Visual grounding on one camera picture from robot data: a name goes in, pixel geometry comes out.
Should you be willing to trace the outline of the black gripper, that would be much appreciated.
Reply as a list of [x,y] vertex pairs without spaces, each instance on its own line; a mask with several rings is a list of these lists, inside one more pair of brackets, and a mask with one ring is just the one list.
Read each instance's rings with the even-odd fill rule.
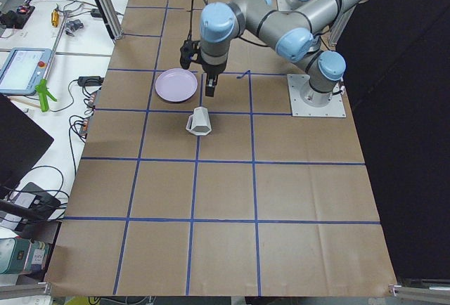
[[214,97],[215,86],[217,85],[219,75],[225,70],[225,63],[212,65],[206,62],[202,63],[202,69],[207,75],[207,82],[205,87],[205,95],[207,97]]

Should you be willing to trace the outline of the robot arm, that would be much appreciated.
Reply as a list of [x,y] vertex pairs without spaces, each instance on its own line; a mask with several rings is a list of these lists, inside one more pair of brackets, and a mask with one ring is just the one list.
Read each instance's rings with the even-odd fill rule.
[[346,63],[337,52],[312,52],[316,37],[338,22],[357,4],[368,0],[307,0],[293,11],[282,13],[271,0],[231,0],[204,7],[200,15],[200,52],[207,75],[206,96],[212,97],[218,76],[225,70],[232,39],[249,31],[279,56],[309,75],[303,100],[323,107],[335,95]]

